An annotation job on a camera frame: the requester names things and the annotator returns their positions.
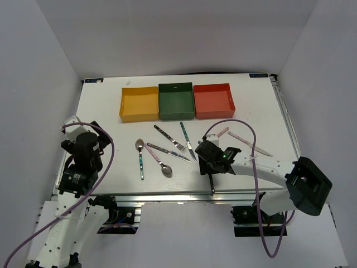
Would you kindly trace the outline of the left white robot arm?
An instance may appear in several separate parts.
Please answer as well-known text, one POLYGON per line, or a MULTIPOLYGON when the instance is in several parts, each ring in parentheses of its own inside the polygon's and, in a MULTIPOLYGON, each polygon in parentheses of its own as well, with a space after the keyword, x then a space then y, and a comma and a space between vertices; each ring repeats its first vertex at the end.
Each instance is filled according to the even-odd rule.
POLYGON ((80 267, 79 255, 89 238, 105 223, 117 219, 118 209, 110 195, 90 195, 108 168, 101 156, 112 138, 96 121, 82 123, 75 116, 62 126, 66 139, 61 147, 69 154, 58 187, 55 219, 43 227, 46 241, 26 267, 80 267))

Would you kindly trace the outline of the pink handled spoon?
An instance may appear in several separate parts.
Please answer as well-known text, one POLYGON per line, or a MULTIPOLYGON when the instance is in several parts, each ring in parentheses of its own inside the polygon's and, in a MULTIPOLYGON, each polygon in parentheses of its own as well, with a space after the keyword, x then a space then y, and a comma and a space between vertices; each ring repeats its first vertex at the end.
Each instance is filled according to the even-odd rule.
POLYGON ((144 143, 145 148, 148 150, 148 152, 151 154, 151 156, 155 159, 155 161, 160 165, 161 167, 161 172, 164 176, 170 178, 172 176, 172 168, 168 165, 165 165, 159 158, 158 156, 149 148, 149 146, 144 143))

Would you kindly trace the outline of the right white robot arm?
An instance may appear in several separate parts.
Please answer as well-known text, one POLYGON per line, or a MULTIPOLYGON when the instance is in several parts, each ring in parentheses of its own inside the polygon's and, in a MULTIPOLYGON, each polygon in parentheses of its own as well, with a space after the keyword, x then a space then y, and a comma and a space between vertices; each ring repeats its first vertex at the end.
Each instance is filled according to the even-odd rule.
POLYGON ((200 172, 205 174, 246 175, 281 186, 272 193, 257 193, 252 217, 260 223, 272 215, 299 210, 309 216, 319 216, 332 189, 332 182, 307 158, 293 162, 243 154, 235 147, 219 148, 203 141, 195 152, 200 160, 200 172))

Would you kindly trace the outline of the black handled spoon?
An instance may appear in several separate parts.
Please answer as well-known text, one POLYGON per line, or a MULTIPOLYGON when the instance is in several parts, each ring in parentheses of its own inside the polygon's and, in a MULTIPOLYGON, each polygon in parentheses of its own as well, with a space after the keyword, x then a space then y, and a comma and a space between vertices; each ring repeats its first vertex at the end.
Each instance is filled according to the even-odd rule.
POLYGON ((215 194, 215 186, 213 182, 213 176, 211 174, 208 174, 209 177, 209 183, 210 183, 210 189, 211 189, 211 196, 215 194))

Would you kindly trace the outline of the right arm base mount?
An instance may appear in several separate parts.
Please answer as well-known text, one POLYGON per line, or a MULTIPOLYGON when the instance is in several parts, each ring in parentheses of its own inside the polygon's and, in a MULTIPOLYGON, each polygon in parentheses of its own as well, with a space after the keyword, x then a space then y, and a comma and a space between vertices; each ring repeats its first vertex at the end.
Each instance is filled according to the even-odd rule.
MULTIPOLYGON (((235 237, 259 237, 259 223, 257 207, 233 206, 230 210, 234 223, 235 237)), ((261 213, 263 234, 267 237, 279 237, 284 222, 284 214, 272 216, 263 211, 261 213)))

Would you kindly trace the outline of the teal handled spoon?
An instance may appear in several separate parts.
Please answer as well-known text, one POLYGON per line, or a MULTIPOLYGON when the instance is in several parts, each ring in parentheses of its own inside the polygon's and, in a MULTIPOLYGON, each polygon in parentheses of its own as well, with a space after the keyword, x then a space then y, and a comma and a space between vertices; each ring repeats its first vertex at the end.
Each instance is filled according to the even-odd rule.
POLYGON ((139 167, 140 167, 140 176, 141 180, 144 180, 144 169, 143 169, 143 157, 142 157, 142 149, 144 147, 144 142, 142 139, 138 139, 135 142, 135 147, 138 150, 139 153, 139 167))

